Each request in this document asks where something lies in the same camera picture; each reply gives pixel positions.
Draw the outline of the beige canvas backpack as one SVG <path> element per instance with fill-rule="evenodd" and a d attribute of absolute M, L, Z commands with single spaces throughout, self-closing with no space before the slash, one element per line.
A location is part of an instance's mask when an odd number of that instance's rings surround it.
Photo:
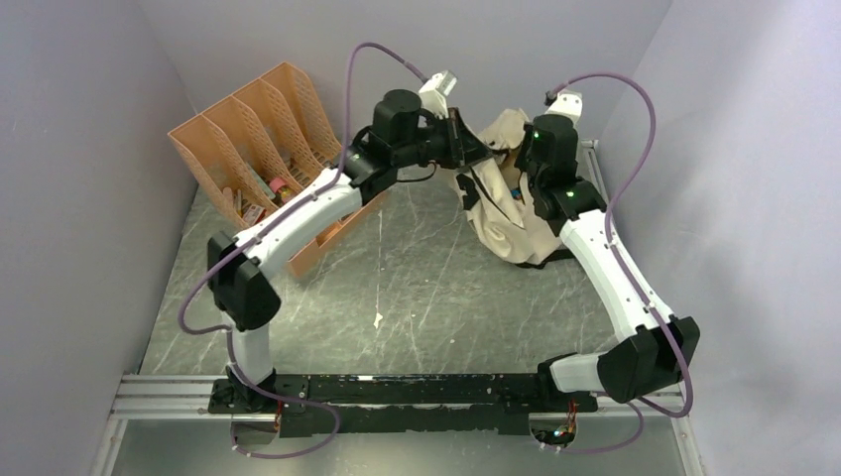
<path fill-rule="evenodd" d="M 527 177 L 515 167 L 528 116 L 506 109 L 479 134 L 493 156 L 448 175 L 468 224 L 478 240 L 501 260 L 526 269 L 572 259 L 574 255 L 537 217 Z M 519 189 L 522 200 L 514 200 Z"/>

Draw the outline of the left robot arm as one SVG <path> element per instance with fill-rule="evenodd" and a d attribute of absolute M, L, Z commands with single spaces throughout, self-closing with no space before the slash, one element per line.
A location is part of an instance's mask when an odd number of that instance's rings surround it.
<path fill-rule="evenodd" d="M 276 372 L 268 330 L 282 300 L 270 279 L 289 258 L 397 183 L 399 170 L 429 164 L 461 170 L 490 155 L 457 108 L 434 111 L 417 93 L 394 89 L 376 104 L 371 124 L 335 165 L 290 202 L 234 237 L 214 235 L 208 243 L 208 287 L 231 338 L 226 373 L 235 402 L 252 413 L 273 402 Z"/>

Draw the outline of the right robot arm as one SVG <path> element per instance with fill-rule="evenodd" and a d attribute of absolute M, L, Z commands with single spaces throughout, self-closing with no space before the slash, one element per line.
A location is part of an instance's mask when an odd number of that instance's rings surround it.
<path fill-rule="evenodd" d="M 518 166 L 537 217 L 568 249 L 611 319 L 617 344 L 602 353 L 547 362 L 535 385 L 538 403 L 560 410 L 575 392 L 603 392 L 618 403 L 688 382 L 700 337 L 690 316 L 678 318 L 647 284 L 617 232 L 607 228 L 607 204 L 576 171 L 578 135 L 571 119 L 544 114 L 526 126 Z"/>

